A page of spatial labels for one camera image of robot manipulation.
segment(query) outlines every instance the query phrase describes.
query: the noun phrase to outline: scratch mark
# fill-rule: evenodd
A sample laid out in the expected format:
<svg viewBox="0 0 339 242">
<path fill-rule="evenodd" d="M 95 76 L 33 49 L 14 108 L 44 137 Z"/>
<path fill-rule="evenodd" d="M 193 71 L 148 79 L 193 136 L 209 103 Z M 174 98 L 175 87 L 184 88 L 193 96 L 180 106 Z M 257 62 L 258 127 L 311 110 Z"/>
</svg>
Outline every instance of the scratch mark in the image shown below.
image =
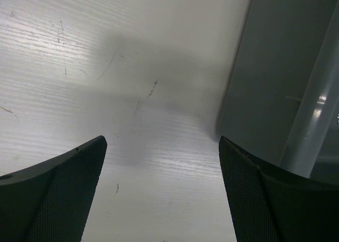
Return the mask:
<svg viewBox="0 0 339 242">
<path fill-rule="evenodd" d="M 153 89 L 149 92 L 148 96 L 146 97 L 146 100 L 153 94 L 153 91 L 155 90 L 157 83 L 158 83 L 158 81 L 156 80 L 154 82 Z"/>
<path fill-rule="evenodd" d="M 13 156 L 13 160 L 14 160 L 14 161 L 20 160 L 20 156 Z"/>
<path fill-rule="evenodd" d="M 294 97 L 294 96 L 286 96 L 286 99 L 301 103 L 302 102 L 302 98 L 298 98 L 298 97 Z"/>
<path fill-rule="evenodd" d="M 139 110 L 138 109 L 139 108 L 139 104 L 140 104 L 140 100 L 138 101 L 138 104 L 137 104 L 136 110 L 134 111 L 134 115 L 133 116 L 135 116 L 137 114 L 137 111 Z"/>
<path fill-rule="evenodd" d="M 102 73 L 102 75 L 100 75 L 100 77 L 99 77 L 98 79 L 100 79 L 100 78 L 107 72 L 108 68 L 110 68 L 110 66 L 111 66 L 111 64 L 112 64 L 112 62 L 113 62 L 113 59 L 114 59 L 114 57 L 115 57 L 115 53 L 117 53 L 117 51 L 114 52 L 110 64 L 107 66 L 106 70 Z"/>
<path fill-rule="evenodd" d="M 1 106 L 0 106 L 0 109 L 2 109 L 2 110 L 4 110 L 4 111 L 7 111 L 7 112 L 9 112 L 9 113 L 11 113 L 11 114 L 13 114 L 13 115 L 17 118 L 17 124 L 19 124 L 19 118 L 17 117 L 17 115 L 16 115 L 13 111 L 8 110 L 8 109 L 5 109 L 5 108 L 3 108 L 3 107 L 1 107 Z"/>
</svg>

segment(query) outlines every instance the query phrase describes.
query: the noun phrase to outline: white surface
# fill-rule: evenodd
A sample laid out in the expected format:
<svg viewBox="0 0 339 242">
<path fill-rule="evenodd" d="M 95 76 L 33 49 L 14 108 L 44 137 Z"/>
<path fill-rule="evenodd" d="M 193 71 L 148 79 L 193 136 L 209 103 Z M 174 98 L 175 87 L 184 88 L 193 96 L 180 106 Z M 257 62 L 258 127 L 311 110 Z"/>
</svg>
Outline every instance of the white surface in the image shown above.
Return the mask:
<svg viewBox="0 0 339 242">
<path fill-rule="evenodd" d="M 0 0 L 1 174 L 104 135 L 83 241 L 235 241 L 213 132 L 248 4 Z"/>
</svg>

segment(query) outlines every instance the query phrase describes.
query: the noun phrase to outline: metal pipe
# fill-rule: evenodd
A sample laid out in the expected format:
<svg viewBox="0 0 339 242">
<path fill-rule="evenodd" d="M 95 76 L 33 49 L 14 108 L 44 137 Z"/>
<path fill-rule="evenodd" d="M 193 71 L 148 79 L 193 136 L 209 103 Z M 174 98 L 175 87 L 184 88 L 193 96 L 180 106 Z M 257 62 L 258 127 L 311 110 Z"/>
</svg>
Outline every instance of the metal pipe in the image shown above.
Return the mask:
<svg viewBox="0 0 339 242">
<path fill-rule="evenodd" d="M 339 101 L 339 5 L 289 134 L 280 167 L 310 177 Z"/>
</svg>

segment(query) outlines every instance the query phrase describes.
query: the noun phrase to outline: gray panel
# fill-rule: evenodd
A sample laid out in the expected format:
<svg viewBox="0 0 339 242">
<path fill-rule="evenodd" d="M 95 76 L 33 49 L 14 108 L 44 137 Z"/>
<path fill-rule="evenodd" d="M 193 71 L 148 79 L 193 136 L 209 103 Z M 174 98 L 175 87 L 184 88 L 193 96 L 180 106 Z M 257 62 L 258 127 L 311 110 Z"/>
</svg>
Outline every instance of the gray panel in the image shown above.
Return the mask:
<svg viewBox="0 0 339 242">
<path fill-rule="evenodd" d="M 339 5 L 289 134 L 280 167 L 310 177 L 339 102 Z"/>
<path fill-rule="evenodd" d="M 252 0 L 218 130 L 277 164 L 337 0 Z"/>
<path fill-rule="evenodd" d="M 338 128 L 338 114 L 339 114 L 339 105 L 337 105 L 334 115 L 329 124 L 329 128 L 323 142 L 322 148 L 319 153 L 320 159 L 323 159 L 324 162 L 326 159 L 329 159 L 328 162 L 337 162 L 339 163 L 339 128 Z"/>
</svg>

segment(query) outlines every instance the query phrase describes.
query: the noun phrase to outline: black mesh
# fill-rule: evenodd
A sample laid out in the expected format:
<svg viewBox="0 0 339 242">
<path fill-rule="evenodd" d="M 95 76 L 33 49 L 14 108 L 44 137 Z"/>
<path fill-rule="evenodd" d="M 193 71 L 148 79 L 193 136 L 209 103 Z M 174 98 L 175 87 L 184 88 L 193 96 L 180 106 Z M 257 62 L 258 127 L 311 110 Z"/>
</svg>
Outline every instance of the black mesh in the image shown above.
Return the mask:
<svg viewBox="0 0 339 242">
<path fill-rule="evenodd" d="M 224 137 L 220 139 L 219 155 L 237 241 L 280 241 L 258 168 Z"/>
<path fill-rule="evenodd" d="M 106 141 L 102 140 L 56 167 L 27 241 L 81 240 L 105 152 Z"/>
</svg>

